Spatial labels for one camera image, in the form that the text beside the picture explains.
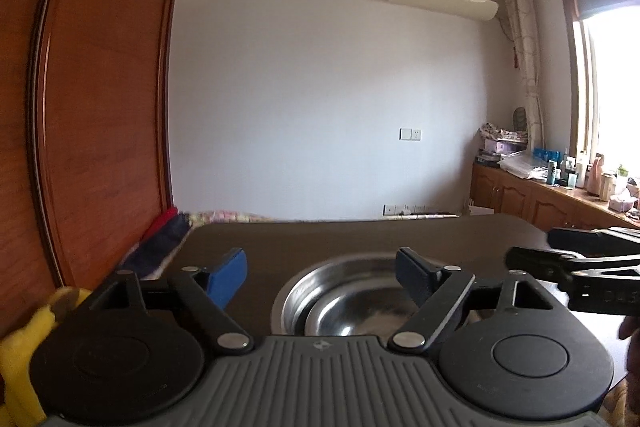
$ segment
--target dark wooden table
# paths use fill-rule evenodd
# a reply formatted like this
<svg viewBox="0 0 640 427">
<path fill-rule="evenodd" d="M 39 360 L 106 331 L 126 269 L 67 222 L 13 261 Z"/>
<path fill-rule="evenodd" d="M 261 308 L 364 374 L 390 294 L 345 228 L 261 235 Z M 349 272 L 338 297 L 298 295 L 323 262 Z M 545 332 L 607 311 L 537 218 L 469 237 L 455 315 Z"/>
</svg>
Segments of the dark wooden table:
<svg viewBox="0 0 640 427">
<path fill-rule="evenodd" d="M 243 248 L 249 275 L 226 311 L 250 333 L 268 335 L 271 305 L 278 291 L 311 264 L 348 253 L 395 253 L 400 247 L 411 247 L 478 277 L 498 279 L 506 273 L 504 254 L 513 246 L 548 248 L 546 234 L 506 214 L 398 221 L 212 223 L 191 233 L 168 272 L 182 266 L 215 266 L 230 248 Z M 565 294 L 554 293 L 566 301 Z M 575 315 L 609 350 L 616 366 L 614 381 L 618 381 L 625 374 L 628 343 L 616 336 L 622 317 Z"/>
</svg>

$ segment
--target curtain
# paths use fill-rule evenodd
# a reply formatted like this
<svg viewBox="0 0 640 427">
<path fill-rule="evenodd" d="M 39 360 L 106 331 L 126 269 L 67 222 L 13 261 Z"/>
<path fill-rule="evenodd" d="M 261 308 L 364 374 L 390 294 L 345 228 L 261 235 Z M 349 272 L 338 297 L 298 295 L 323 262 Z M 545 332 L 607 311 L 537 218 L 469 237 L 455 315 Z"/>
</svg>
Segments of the curtain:
<svg viewBox="0 0 640 427">
<path fill-rule="evenodd" d="M 529 149 L 545 146 L 540 105 L 540 54 L 538 51 L 538 26 L 533 0 L 505 0 L 511 35 L 516 47 L 520 79 L 525 88 L 525 110 Z"/>
</svg>

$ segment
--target human hand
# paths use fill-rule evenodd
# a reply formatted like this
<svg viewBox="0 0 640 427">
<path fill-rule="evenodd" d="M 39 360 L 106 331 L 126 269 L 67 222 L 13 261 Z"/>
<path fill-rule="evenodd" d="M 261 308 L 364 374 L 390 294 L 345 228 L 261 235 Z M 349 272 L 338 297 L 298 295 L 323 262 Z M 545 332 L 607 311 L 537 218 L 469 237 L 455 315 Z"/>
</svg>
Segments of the human hand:
<svg viewBox="0 0 640 427">
<path fill-rule="evenodd" d="M 618 330 L 621 340 L 631 337 L 626 352 L 626 403 L 634 413 L 640 413 L 640 317 L 625 317 Z"/>
</svg>

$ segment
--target sunlight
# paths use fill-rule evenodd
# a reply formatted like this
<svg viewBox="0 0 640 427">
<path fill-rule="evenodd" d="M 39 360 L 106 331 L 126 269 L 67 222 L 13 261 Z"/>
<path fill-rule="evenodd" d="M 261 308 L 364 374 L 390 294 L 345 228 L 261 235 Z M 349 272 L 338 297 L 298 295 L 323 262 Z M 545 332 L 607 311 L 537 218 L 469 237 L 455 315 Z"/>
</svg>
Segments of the sunlight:
<svg viewBox="0 0 640 427">
<path fill-rule="evenodd" d="M 640 7 L 625 7 L 587 20 L 595 49 L 600 120 L 596 151 L 607 168 L 622 164 L 640 174 L 637 114 L 640 103 Z"/>
</svg>

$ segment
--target circular black pad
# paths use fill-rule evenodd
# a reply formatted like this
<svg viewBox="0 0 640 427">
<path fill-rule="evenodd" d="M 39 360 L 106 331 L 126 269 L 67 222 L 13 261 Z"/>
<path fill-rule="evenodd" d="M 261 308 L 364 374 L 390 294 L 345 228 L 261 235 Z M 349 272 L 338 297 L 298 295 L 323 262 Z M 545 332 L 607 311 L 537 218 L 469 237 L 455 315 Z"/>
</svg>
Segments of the circular black pad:
<svg viewBox="0 0 640 427">
<path fill-rule="evenodd" d="M 509 309 L 442 344 L 440 373 L 497 415 L 551 421 L 593 410 L 609 390 L 609 353 L 568 311 Z"/>
<path fill-rule="evenodd" d="M 531 353 L 544 353 L 532 357 Z M 494 346 L 494 359 L 514 375 L 529 378 L 550 377 L 562 371 L 569 355 L 562 344 L 539 335 L 515 335 Z"/>
<path fill-rule="evenodd" d="M 203 367 L 202 348 L 186 330 L 144 312 L 111 309 L 54 330 L 35 351 L 30 377 L 47 414 L 123 425 L 176 403 Z"/>
</svg>

